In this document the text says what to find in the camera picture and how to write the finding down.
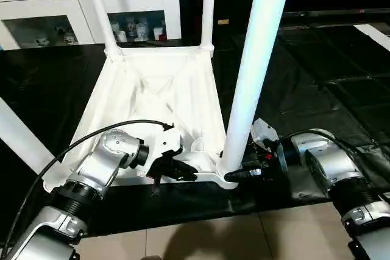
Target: glass cabinet door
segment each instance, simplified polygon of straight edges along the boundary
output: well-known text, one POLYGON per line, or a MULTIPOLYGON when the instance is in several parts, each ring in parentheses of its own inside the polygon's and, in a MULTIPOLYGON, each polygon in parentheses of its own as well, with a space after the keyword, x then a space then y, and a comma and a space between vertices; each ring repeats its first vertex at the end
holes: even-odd
MULTIPOLYGON (((92 0, 79 0, 95 43, 104 43, 92 0)), ((179 0, 103 0, 119 44, 181 39, 179 0)))
POLYGON ((66 15, 2 21, 21 49, 78 45, 66 15))
POLYGON ((108 18, 116 41, 165 41, 164 11, 109 13, 108 18))
POLYGON ((92 43, 78 0, 0 2, 0 46, 4 50, 92 43))

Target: white metal leg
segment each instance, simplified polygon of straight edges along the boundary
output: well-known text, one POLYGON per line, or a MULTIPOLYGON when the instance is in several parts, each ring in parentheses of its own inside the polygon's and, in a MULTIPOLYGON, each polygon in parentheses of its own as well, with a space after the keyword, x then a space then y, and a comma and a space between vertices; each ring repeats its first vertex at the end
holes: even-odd
POLYGON ((179 0, 163 0, 166 36, 168 39, 181 39, 180 2, 179 0))
POLYGON ((241 165, 285 1, 253 0, 224 156, 218 165, 221 175, 241 165))
MULTIPOLYGON (((37 174, 54 158, 1 98, 0 138, 37 174)), ((43 176, 48 189, 57 186, 63 180, 56 166, 58 167, 55 165, 43 176)))
POLYGON ((213 46, 213 18, 214 18, 214 0, 203 0, 202 14, 202 40, 200 48, 210 50, 211 55, 214 51, 213 46))
POLYGON ((120 55, 121 51, 116 45, 114 33, 111 30, 110 20, 108 19, 108 15, 104 9, 103 0, 92 1, 96 11, 97 19, 99 20, 99 24, 103 32, 106 54, 120 55))

